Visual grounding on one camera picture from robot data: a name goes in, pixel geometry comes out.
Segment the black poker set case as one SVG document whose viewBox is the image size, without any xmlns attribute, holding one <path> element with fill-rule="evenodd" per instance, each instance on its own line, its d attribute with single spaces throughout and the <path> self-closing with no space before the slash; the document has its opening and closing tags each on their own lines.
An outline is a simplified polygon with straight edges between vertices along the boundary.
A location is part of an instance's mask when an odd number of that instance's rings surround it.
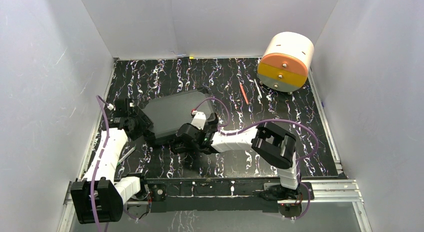
<svg viewBox="0 0 424 232">
<path fill-rule="evenodd" d="M 169 145 L 170 150 L 176 153 L 176 132 L 186 123 L 191 124 L 193 109 L 204 112 L 206 125 L 217 125 L 218 115 L 212 102 L 208 100 L 210 92 L 205 87 L 185 92 L 178 92 L 147 102 L 142 109 L 152 120 L 153 127 L 150 129 L 154 135 L 145 137 L 149 146 L 158 147 Z"/>
</svg>

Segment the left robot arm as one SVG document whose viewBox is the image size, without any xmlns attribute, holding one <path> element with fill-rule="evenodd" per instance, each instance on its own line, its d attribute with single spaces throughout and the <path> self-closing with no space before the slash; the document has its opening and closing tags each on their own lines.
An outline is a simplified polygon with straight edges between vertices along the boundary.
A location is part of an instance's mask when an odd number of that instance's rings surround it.
<svg viewBox="0 0 424 232">
<path fill-rule="evenodd" d="M 151 119 L 130 98 L 114 104 L 97 97 L 104 128 L 99 146 L 87 172 L 74 182 L 70 195 L 80 224 L 118 222 L 131 199 L 148 201 L 153 193 L 140 173 L 130 173 L 115 181 L 115 173 L 128 140 L 142 137 L 153 125 Z"/>
</svg>

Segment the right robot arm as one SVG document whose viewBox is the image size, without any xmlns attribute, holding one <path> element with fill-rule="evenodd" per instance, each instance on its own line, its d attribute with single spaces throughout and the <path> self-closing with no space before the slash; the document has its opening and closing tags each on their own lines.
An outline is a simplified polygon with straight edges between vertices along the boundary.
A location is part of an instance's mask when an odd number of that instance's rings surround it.
<svg viewBox="0 0 424 232">
<path fill-rule="evenodd" d="M 271 121 L 263 120 L 249 128 L 223 131 L 214 125 L 200 129 L 185 123 L 176 132 L 170 148 L 175 154 L 254 151 L 276 168 L 286 198 L 295 199 L 302 191 L 297 178 L 296 137 Z"/>
</svg>

